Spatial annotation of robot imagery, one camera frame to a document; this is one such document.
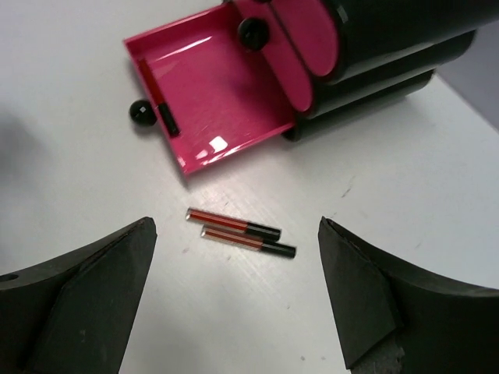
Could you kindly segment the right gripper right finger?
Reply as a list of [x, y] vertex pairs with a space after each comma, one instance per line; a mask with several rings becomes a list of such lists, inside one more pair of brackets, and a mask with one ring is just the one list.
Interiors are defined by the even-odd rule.
[[352, 373], [495, 373], [498, 292], [424, 270], [323, 218], [320, 257]]

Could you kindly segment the red lip gloss tube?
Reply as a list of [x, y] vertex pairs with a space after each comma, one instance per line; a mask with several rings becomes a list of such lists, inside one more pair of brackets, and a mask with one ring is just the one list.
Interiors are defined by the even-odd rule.
[[147, 60], [145, 58], [140, 59], [138, 61], [138, 67], [168, 134], [170, 137], [178, 136], [180, 134], [180, 129], [176, 124], [175, 118], [167, 105], [165, 97]]
[[186, 219], [203, 225], [224, 228], [246, 235], [258, 236], [273, 242], [276, 242], [281, 238], [281, 229], [279, 228], [273, 228], [252, 221], [245, 221], [192, 207], [187, 209]]

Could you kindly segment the pink drawer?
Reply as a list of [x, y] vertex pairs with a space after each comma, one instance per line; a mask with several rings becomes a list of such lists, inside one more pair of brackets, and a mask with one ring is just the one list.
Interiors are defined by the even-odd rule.
[[311, 79], [272, 5], [236, 1], [235, 7], [242, 16], [238, 38], [243, 47], [263, 54], [293, 108], [307, 112], [313, 102]]
[[337, 64], [340, 39], [333, 16], [320, 0], [277, 0], [271, 5], [312, 74], [329, 75]]
[[[130, 37], [124, 45], [180, 171], [191, 175], [289, 130], [294, 111], [260, 52], [237, 38], [242, 21], [224, 3]], [[170, 137], [140, 74], [147, 60], [180, 129]]]

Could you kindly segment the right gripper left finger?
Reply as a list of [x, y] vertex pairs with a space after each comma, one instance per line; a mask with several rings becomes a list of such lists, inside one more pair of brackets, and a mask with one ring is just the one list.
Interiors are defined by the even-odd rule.
[[1, 276], [3, 373], [117, 373], [157, 241], [138, 221]]

